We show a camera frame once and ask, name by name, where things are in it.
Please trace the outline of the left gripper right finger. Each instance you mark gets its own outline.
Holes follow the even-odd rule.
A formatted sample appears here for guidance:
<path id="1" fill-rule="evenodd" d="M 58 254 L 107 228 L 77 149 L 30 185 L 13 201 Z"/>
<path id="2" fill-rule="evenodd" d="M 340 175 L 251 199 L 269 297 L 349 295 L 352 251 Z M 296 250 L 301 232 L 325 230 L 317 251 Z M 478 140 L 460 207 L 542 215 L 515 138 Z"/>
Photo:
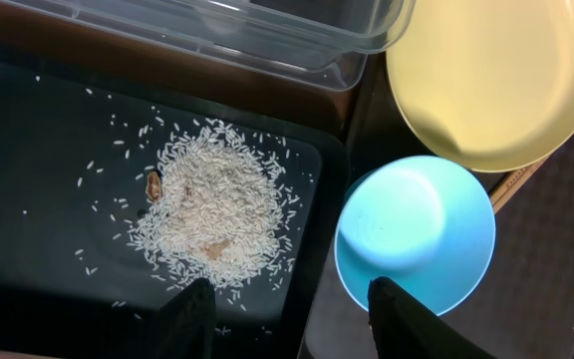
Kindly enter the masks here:
<path id="1" fill-rule="evenodd" d="M 493 359 L 385 276 L 368 289 L 379 359 Z"/>

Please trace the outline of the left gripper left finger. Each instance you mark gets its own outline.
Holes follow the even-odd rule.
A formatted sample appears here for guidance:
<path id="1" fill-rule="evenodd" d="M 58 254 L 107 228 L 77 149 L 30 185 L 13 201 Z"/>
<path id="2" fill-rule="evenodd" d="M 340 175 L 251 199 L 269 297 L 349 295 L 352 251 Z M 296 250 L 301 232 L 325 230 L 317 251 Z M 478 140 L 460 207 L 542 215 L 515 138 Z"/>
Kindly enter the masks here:
<path id="1" fill-rule="evenodd" d="M 145 358 L 210 359 L 216 326 L 213 285 L 194 280 L 150 321 L 144 336 Z"/>

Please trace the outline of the pile of rice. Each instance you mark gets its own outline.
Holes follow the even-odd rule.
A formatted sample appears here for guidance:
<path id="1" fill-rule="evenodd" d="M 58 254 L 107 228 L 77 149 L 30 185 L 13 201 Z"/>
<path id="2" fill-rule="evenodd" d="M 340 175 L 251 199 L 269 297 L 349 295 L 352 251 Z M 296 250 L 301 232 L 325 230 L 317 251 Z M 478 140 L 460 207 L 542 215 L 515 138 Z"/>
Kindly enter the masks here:
<path id="1" fill-rule="evenodd" d="M 101 128 L 76 189 L 76 291 L 155 308 L 205 278 L 224 332 L 271 334 L 289 310 L 296 257 L 323 159 L 276 132 L 84 87 Z"/>

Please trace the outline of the light blue bowl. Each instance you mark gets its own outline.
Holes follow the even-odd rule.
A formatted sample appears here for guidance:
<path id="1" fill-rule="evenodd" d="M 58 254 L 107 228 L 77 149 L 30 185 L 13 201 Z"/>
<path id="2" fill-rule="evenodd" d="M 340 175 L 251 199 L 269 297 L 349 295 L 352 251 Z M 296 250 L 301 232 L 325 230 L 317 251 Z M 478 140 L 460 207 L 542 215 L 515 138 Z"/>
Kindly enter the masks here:
<path id="1" fill-rule="evenodd" d="M 478 286 L 496 243 L 495 214 L 478 179 L 434 156 L 393 161 L 357 180 L 345 196 L 334 258 L 348 295 L 368 306 L 385 276 L 437 316 Z"/>

